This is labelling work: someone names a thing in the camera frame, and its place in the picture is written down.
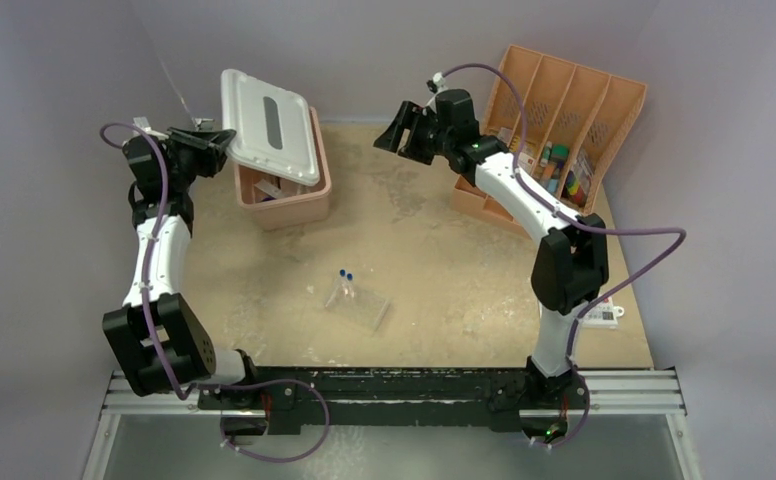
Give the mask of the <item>white plastic lid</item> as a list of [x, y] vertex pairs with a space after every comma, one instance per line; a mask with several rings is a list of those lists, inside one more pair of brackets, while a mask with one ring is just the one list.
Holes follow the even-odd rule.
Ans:
[[299, 94], [236, 69], [220, 76], [222, 127], [235, 163], [300, 185], [321, 179], [310, 108]]

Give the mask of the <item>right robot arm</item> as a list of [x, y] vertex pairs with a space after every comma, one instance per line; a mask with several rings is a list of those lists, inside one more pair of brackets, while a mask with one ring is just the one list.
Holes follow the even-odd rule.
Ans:
[[563, 396], [562, 378], [573, 371], [579, 313], [609, 280], [605, 223], [596, 214], [579, 215], [539, 187], [501, 140], [481, 133], [472, 107], [463, 89], [436, 94], [432, 106], [404, 101], [373, 145], [426, 165], [445, 158], [535, 242], [530, 282], [541, 319], [525, 392], [533, 404], [548, 407]]

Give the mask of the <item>white paper packet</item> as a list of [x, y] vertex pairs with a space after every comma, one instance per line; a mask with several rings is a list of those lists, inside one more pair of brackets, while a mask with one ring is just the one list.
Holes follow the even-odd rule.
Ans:
[[279, 186], [276, 186], [266, 179], [262, 179], [255, 183], [254, 189], [260, 193], [260, 202], [280, 200], [287, 197], [287, 194]]

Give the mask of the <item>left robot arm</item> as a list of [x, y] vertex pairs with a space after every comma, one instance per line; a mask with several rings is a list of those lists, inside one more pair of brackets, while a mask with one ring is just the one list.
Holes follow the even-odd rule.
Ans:
[[184, 399], [193, 387], [223, 388], [236, 408], [251, 408], [262, 382], [249, 356], [215, 346], [182, 293], [195, 219], [191, 186], [222, 170], [236, 133], [129, 129], [132, 137], [106, 143], [120, 150], [134, 176], [128, 201], [138, 254], [120, 308], [103, 317], [106, 339], [138, 396], [173, 392]]

